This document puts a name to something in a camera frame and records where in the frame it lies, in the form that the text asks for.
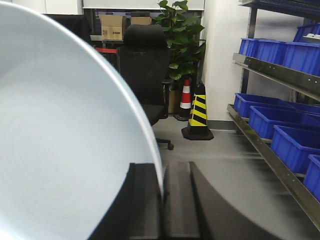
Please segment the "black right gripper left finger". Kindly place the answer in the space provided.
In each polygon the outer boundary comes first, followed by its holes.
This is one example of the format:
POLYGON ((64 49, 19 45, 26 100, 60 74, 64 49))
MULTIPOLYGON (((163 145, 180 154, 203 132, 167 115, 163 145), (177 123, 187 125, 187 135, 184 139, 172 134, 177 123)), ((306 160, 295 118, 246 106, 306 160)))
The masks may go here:
POLYGON ((161 193, 153 163, 131 163, 108 211, 90 240, 160 240, 161 193))

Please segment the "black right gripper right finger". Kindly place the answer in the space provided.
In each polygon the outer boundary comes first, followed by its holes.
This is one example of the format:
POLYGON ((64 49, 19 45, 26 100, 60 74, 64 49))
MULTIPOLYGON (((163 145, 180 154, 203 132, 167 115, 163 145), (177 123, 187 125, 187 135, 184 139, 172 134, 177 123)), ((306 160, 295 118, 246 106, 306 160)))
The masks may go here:
POLYGON ((276 240, 211 186, 194 162, 171 162, 164 174, 166 240, 276 240))

